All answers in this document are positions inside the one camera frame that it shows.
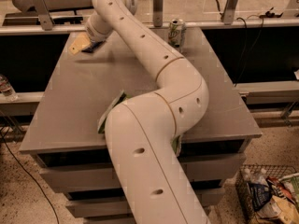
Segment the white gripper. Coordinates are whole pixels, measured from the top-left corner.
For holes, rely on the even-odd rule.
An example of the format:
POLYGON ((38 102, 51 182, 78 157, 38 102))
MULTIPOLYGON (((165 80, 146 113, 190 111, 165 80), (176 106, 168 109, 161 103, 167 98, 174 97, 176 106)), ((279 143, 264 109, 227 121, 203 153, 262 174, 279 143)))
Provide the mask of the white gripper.
POLYGON ((109 36, 109 24, 99 15, 92 14, 85 24, 86 32, 79 33, 68 50, 76 55, 91 45, 91 40, 103 42, 109 36))

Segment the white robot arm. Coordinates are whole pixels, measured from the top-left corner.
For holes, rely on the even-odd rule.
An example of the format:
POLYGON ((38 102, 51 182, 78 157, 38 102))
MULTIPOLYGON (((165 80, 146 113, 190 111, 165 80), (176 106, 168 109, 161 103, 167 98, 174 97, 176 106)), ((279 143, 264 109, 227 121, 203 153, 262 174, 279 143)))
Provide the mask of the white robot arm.
POLYGON ((92 41, 118 33, 157 88, 107 114, 107 148, 136 224, 211 224, 171 143, 205 115, 208 87, 198 70, 135 17, 136 0, 92 0, 92 41))

